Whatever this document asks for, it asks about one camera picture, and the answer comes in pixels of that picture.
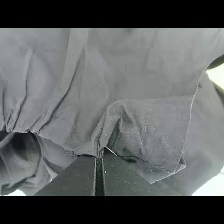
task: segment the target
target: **folded fabric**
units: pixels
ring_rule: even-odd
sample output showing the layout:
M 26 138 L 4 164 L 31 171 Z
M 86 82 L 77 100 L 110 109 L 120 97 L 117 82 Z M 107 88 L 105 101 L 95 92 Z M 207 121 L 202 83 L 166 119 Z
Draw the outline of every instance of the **folded fabric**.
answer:
M 224 29 L 1 29 L 0 128 L 107 146 L 154 183 L 184 167 L 198 81 L 223 53 Z

